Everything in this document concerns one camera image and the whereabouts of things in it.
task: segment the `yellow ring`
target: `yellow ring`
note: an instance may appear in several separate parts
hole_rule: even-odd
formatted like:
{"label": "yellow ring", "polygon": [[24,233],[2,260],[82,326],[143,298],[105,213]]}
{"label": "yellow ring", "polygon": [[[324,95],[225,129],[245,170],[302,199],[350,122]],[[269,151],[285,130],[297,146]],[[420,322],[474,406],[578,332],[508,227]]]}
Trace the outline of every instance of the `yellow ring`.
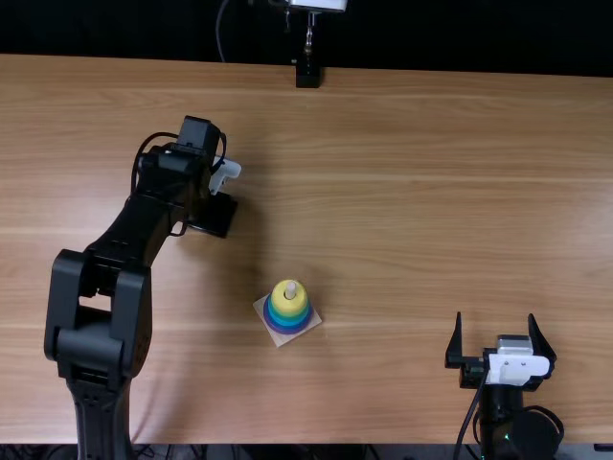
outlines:
{"label": "yellow ring", "polygon": [[[285,288],[290,282],[296,283],[296,297],[291,300],[285,298]],[[295,280],[283,280],[272,289],[272,307],[281,316],[293,317],[302,313],[308,305],[305,287]]]}

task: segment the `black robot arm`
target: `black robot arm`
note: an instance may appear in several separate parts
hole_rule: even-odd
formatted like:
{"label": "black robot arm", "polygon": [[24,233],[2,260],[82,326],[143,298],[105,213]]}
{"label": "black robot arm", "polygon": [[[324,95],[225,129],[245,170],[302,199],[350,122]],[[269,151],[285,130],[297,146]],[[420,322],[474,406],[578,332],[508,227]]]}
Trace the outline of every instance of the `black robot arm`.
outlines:
{"label": "black robot arm", "polygon": [[[216,160],[220,139],[225,152],[219,129],[186,117],[172,137],[139,151],[131,194],[109,229],[83,252],[62,250],[53,265],[44,350],[73,395],[81,460],[134,458],[129,386],[151,341],[150,267],[166,237],[183,235],[187,225],[225,237],[236,210],[217,186],[210,190],[224,165]],[[173,234],[177,222],[183,226]],[[94,295],[110,297],[110,311],[79,301]]]}
{"label": "black robot arm", "polygon": [[[462,316],[457,314],[445,367],[460,369],[461,388],[477,390],[471,406],[479,404],[473,433],[484,460],[552,460],[564,437],[564,425],[556,414],[524,406],[523,392],[535,391],[550,378],[557,360],[533,315],[528,317],[528,331],[528,335],[499,335],[497,348],[484,349],[482,356],[464,356]],[[469,411],[463,430],[471,416]],[[463,437],[461,431],[458,443]],[[456,445],[454,459],[460,446]]]}

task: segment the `white bracket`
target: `white bracket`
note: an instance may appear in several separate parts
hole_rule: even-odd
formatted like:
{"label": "white bracket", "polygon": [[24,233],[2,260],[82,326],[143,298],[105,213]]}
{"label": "white bracket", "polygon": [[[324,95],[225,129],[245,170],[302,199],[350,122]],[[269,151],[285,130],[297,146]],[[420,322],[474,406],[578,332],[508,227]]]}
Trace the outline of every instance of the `white bracket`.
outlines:
{"label": "white bracket", "polygon": [[[221,160],[219,156],[215,157],[215,165]],[[228,160],[224,158],[221,167],[211,176],[209,181],[209,191],[211,195],[217,195],[217,192],[221,190],[221,187],[226,183],[228,179],[236,179],[240,175],[240,164],[236,161]]]}
{"label": "white bracket", "polygon": [[530,377],[544,377],[550,362],[535,356],[528,337],[506,336],[498,339],[498,353],[488,355],[489,372],[486,384],[524,386]]}

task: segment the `wooden table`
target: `wooden table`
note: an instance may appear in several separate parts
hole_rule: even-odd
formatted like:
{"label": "wooden table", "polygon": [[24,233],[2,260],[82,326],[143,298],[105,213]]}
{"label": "wooden table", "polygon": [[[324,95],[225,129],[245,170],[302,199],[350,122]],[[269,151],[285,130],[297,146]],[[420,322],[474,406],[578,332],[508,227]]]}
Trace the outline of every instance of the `wooden table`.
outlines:
{"label": "wooden table", "polygon": [[[136,149],[187,114],[243,173],[227,240],[169,239],[132,385],[144,442],[452,443],[473,392],[443,367],[525,334],[528,397],[567,442],[613,441],[613,80],[0,57],[1,442],[75,442],[42,341],[51,264],[128,195]],[[302,280],[324,324],[276,349],[252,303]]]}

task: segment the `purple ring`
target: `purple ring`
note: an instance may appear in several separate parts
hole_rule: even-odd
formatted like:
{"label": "purple ring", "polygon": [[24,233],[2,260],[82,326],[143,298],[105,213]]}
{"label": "purple ring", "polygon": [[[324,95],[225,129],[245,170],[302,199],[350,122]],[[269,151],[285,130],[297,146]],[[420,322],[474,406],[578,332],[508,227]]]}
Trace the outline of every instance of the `purple ring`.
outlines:
{"label": "purple ring", "polygon": [[263,308],[264,320],[266,321],[266,324],[270,327],[270,329],[272,329],[276,333],[285,334],[285,335],[297,334],[300,331],[302,331],[310,322],[310,317],[313,315],[313,308],[311,307],[309,303],[306,306],[308,308],[308,314],[305,316],[304,320],[302,320],[296,326],[293,326],[291,328],[285,328],[281,326],[280,324],[276,323],[275,320],[270,315],[270,311],[269,311],[270,302],[268,301],[269,299],[270,299],[270,296],[268,296],[268,298],[264,302],[264,308]]}

